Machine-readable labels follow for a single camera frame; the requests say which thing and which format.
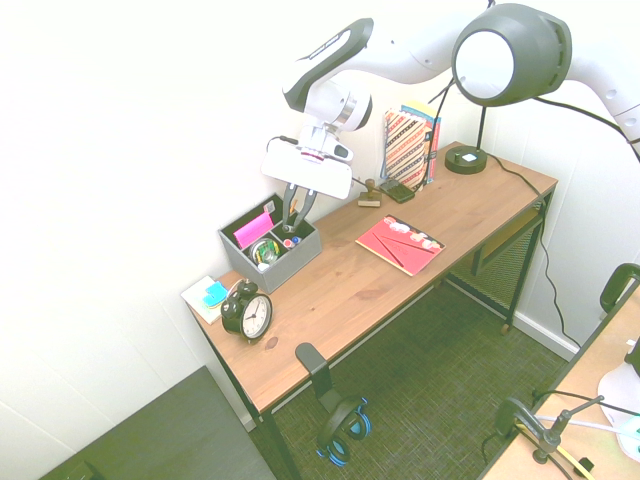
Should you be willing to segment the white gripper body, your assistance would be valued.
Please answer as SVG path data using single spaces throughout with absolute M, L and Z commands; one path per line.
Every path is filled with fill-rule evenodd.
M 351 189 L 352 169 L 349 165 L 331 159 L 310 160 L 295 148 L 269 151 L 261 172 L 337 199 L 346 199 Z

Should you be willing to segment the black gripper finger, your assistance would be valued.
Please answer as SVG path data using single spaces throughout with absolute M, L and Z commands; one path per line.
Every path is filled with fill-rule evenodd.
M 283 213 L 282 213 L 282 228 L 285 232 L 290 231 L 290 225 L 288 224 L 291 207 L 293 205 L 293 200 L 297 191 L 297 186 L 294 183 L 288 183 L 284 196 L 283 196 Z
M 307 214 L 309 213 L 309 211 L 311 210 L 311 208 L 313 207 L 313 204 L 315 202 L 317 196 L 317 192 L 315 190 L 309 189 L 304 197 L 304 202 L 303 202 L 303 206 L 302 209 L 297 213 L 293 224 L 291 225 L 291 231 L 295 232 L 298 227 L 300 226 L 300 224 L 302 223 L 302 221 L 305 219 L 305 217 L 307 216 Z

